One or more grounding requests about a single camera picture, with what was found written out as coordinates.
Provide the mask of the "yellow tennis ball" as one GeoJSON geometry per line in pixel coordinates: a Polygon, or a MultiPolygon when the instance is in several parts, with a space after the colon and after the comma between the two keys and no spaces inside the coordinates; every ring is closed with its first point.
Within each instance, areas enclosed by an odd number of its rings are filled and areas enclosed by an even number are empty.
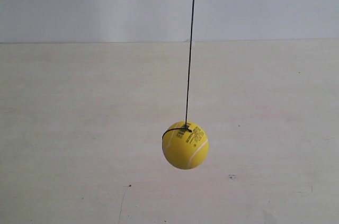
{"type": "Polygon", "coordinates": [[[162,151],[166,160],[175,168],[193,169],[207,159],[208,136],[198,124],[179,121],[164,132],[162,151]]]}

